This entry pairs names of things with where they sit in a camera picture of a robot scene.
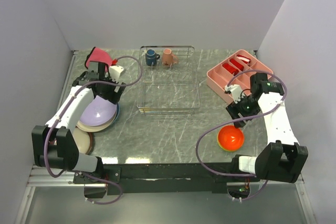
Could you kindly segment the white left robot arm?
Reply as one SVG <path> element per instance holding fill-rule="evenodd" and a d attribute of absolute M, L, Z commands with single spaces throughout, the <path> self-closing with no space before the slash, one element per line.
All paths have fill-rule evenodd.
<path fill-rule="evenodd" d="M 86 172 L 91 182 L 104 179 L 102 159 L 79 152 L 73 137 L 74 129 L 86 107 L 96 97 L 117 104 L 125 89 L 119 83 L 125 69 L 92 61 L 87 71 L 77 77 L 68 97 L 57 113 L 45 124 L 37 125 L 31 133 L 35 165 L 66 171 Z"/>

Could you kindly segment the pink mug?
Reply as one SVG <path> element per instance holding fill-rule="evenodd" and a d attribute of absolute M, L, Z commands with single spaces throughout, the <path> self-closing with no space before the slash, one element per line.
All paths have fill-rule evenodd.
<path fill-rule="evenodd" d="M 173 51 L 170 48 L 165 48 L 162 54 L 162 65 L 165 67 L 172 67 L 174 64 L 177 64 L 178 57 L 173 54 Z"/>

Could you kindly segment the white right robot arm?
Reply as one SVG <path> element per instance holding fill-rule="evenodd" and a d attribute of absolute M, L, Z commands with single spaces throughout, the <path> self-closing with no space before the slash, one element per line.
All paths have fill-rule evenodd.
<path fill-rule="evenodd" d="M 248 174 L 253 174 L 259 179 L 295 183 L 308 158 L 308 149 L 299 144 L 292 131 L 285 107 L 287 88 L 279 78 L 270 81 L 269 72 L 254 70 L 252 73 L 249 95 L 232 81 L 225 85 L 225 92 L 233 98 L 226 110 L 236 128 L 262 117 L 267 146 L 258 156 L 236 155 L 234 161 L 237 164 L 230 168 L 231 178 L 242 181 Z"/>

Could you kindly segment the orange bowl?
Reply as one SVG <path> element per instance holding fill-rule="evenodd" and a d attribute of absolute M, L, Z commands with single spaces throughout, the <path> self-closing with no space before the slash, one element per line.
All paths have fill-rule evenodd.
<path fill-rule="evenodd" d="M 217 135 L 217 141 L 236 141 L 243 146 L 244 134 L 239 128 L 235 128 L 233 125 L 227 125 L 220 129 Z"/>

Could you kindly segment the pink compartment tray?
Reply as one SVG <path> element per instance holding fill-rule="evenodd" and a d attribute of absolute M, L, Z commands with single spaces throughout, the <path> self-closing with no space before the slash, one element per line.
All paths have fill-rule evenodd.
<path fill-rule="evenodd" d="M 250 58 L 250 66 L 240 61 L 236 57 L 237 55 L 243 55 Z M 243 71 L 240 71 L 230 62 L 232 58 L 234 58 L 236 61 L 244 66 Z M 239 73 L 235 76 L 231 75 L 226 69 L 223 68 L 222 64 L 224 63 L 228 63 L 231 66 L 235 67 L 239 70 Z M 243 49 L 240 49 L 228 58 L 222 60 L 213 68 L 209 69 L 209 71 L 207 72 L 206 83 L 218 96 L 220 96 L 220 98 L 222 98 L 226 103 L 230 104 L 231 102 L 233 102 L 232 95 L 226 93 L 224 87 L 228 84 L 230 80 L 233 80 L 232 84 L 240 85 L 244 93 L 246 95 L 249 95 L 250 91 L 248 89 L 250 88 L 250 77 L 255 74 L 255 70 L 263 70 L 272 73 L 272 70 L 270 68 L 268 68 L 265 64 L 255 58 L 252 54 L 248 53 Z"/>

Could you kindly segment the dark blue mug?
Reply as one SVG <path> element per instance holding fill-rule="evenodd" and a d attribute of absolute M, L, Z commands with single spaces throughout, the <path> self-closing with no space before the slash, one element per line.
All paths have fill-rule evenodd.
<path fill-rule="evenodd" d="M 160 59 L 160 55 L 153 49 L 148 49 L 145 53 L 145 62 L 146 65 L 149 67 L 154 67 L 158 63 L 158 60 Z"/>

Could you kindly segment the wire dish rack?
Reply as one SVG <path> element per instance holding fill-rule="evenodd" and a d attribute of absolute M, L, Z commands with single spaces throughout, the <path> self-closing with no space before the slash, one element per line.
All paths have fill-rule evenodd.
<path fill-rule="evenodd" d="M 178 57 L 172 67 L 162 65 L 162 54 L 170 48 Z M 154 67 L 145 62 L 148 49 L 155 50 L 160 59 Z M 195 59 L 195 48 L 187 45 L 142 46 L 139 60 L 143 75 L 137 84 L 137 108 L 142 114 L 192 114 L 201 107 L 201 97 Z"/>

